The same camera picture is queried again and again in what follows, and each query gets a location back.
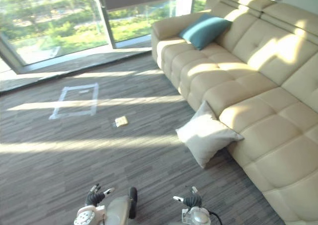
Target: sofa armrest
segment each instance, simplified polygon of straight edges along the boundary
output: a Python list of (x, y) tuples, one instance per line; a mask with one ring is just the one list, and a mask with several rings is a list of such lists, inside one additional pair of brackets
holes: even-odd
[(177, 36), (184, 28), (199, 19), (203, 13), (209, 12), (210, 10), (205, 10), (157, 21), (152, 24), (153, 32), (156, 34), (159, 40)]

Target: white tape square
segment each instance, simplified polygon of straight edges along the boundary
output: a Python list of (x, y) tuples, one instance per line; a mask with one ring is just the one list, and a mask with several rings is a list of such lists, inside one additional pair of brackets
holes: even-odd
[[(89, 100), (90, 106), (89, 110), (82, 110), (76, 112), (68, 112), (68, 113), (59, 113), (61, 106), (63, 106), (63, 101), (67, 96), (67, 93), (72, 90), (78, 90), (79, 94), (85, 94), (89, 92), (89, 89), (92, 88), (92, 99)], [(60, 95), (59, 101), (57, 102), (56, 107), (53, 110), (52, 115), (49, 117), (50, 120), (58, 119), (62, 117), (73, 117), (73, 116), (83, 116), (83, 115), (95, 115), (96, 114), (96, 107), (97, 107), (97, 97), (98, 97), (98, 83), (88, 84), (88, 85), (81, 85), (81, 86), (73, 86), (73, 87), (64, 87), (62, 89), (62, 93)]]

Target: teal pillow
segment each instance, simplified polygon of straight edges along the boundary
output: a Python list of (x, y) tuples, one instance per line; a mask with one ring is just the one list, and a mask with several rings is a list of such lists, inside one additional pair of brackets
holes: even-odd
[(198, 50), (202, 50), (217, 38), (231, 24), (230, 21), (210, 14), (203, 14), (193, 24), (185, 28), (179, 36)]

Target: gray striped carpet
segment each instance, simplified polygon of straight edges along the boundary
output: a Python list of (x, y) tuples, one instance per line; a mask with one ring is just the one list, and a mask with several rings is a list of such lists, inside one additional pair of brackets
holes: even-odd
[[(49, 120), (65, 86), (92, 83), (95, 115)], [(90, 91), (69, 92), (60, 113), (89, 109)], [(283, 224), (226, 150), (207, 169), (196, 164), (175, 133), (194, 112), (150, 55), (5, 95), (0, 106), (1, 225), (71, 225), (96, 182), (117, 188), (105, 205), (137, 187), (132, 225), (180, 221), (172, 196), (191, 186), (225, 225)], [(129, 124), (114, 128), (123, 115)]]

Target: sofa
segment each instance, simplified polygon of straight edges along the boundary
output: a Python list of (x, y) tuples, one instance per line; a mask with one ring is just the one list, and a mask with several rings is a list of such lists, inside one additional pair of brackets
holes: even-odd
[(202, 50), (152, 25), (152, 56), (189, 105), (244, 136), (227, 150), (287, 225), (318, 225), (318, 15), (274, 0), (219, 0), (231, 26)]

